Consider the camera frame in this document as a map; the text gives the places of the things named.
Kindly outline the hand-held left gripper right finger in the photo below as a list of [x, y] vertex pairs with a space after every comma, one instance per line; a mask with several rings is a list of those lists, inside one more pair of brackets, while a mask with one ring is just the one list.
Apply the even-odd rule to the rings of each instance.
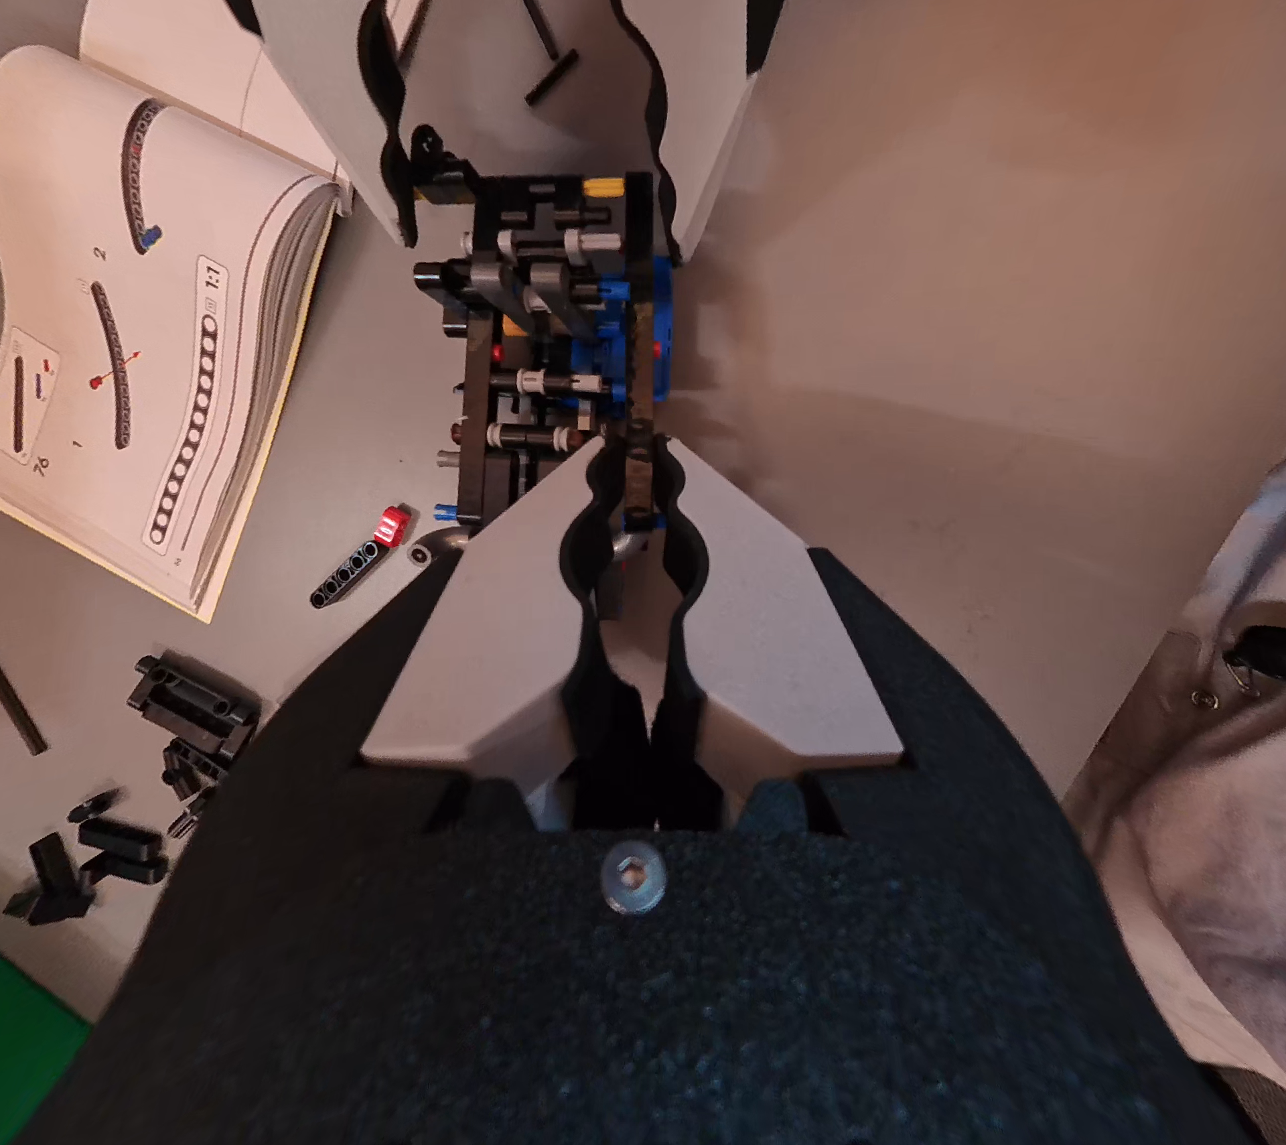
[[766, 781], [883, 769], [903, 741], [804, 540], [674, 438], [655, 501], [680, 595], [650, 732], [661, 831], [714, 831]]

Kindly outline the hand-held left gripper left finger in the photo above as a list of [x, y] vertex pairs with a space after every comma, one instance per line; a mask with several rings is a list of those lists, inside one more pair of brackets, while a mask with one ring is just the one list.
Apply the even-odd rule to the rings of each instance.
[[618, 441], [592, 441], [466, 543], [364, 761], [461, 770], [520, 796], [569, 769], [574, 828], [650, 828], [647, 723], [595, 604], [623, 464]]

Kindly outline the black blue lego vehicle chassis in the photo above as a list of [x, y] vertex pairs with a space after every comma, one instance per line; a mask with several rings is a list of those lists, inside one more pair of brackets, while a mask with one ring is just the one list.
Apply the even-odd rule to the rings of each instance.
[[591, 441], [616, 444], [615, 554], [595, 592], [598, 618], [616, 621], [624, 566], [662, 525], [653, 433], [670, 389], [671, 266], [653, 250], [652, 176], [484, 176], [418, 125], [409, 182], [417, 200], [470, 215], [458, 257], [412, 272], [466, 348], [458, 418], [438, 452], [456, 491], [432, 522], [461, 545]]

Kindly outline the short black lego beam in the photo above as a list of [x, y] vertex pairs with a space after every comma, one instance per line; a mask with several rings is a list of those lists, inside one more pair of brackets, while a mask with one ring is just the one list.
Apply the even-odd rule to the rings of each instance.
[[342, 600], [376, 569], [389, 549], [374, 540], [367, 540], [327, 575], [309, 597], [310, 607], [319, 610]]

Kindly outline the black T-shaped lego axle piece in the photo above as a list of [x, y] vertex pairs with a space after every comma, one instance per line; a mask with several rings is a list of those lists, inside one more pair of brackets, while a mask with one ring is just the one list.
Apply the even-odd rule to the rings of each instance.
[[540, 106], [554, 87], [578, 64], [580, 54], [574, 48], [562, 49], [557, 45], [548, 17], [537, 0], [522, 0], [522, 8], [534, 29], [536, 39], [548, 60], [546, 71], [524, 95], [524, 104], [533, 110]]

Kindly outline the open lego instruction booklet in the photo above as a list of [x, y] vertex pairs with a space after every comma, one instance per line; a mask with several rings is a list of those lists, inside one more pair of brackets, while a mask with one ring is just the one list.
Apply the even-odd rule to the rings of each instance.
[[1, 115], [2, 514], [208, 622], [357, 191], [249, 0], [86, 0]]

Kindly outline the pile of black lego parts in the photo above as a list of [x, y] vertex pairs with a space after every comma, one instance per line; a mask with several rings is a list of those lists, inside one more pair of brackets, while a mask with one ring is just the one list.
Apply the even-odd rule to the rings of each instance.
[[115, 787], [77, 804], [66, 824], [85, 857], [77, 859], [59, 831], [31, 842], [27, 847], [30, 879], [5, 898], [2, 917], [30, 927], [80, 921], [92, 911], [103, 883], [161, 885], [170, 871], [168, 845], [194, 831], [237, 757], [237, 752], [204, 754], [181, 740], [162, 749], [161, 781], [182, 805], [165, 831], [115, 816], [112, 809], [121, 798]]

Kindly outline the long dark lego axle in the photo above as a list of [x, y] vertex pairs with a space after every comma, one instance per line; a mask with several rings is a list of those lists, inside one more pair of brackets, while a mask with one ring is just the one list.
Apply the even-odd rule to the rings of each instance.
[[24, 744], [24, 749], [31, 757], [39, 757], [48, 751], [48, 743], [41, 734], [36, 722], [30, 717], [25, 705], [16, 694], [4, 670], [0, 673], [0, 699], [1, 708], [9, 719], [12, 728]]

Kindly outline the person's white shirt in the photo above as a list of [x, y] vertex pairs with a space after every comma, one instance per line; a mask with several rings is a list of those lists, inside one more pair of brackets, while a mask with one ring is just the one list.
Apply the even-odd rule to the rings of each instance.
[[1151, 1001], [1203, 1063], [1284, 1075], [1284, 465], [1063, 807]]

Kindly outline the green plastic bin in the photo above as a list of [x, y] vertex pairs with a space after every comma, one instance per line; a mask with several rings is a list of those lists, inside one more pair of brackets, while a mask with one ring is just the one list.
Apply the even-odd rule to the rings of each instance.
[[1, 1142], [15, 1139], [59, 1081], [89, 1025], [1, 961]]

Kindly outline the black lego frame block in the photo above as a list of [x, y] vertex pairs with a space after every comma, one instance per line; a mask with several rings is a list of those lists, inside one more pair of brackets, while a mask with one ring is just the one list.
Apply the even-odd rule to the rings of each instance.
[[127, 706], [205, 758], [231, 766], [260, 723], [260, 703], [213, 685], [170, 655], [136, 659]]

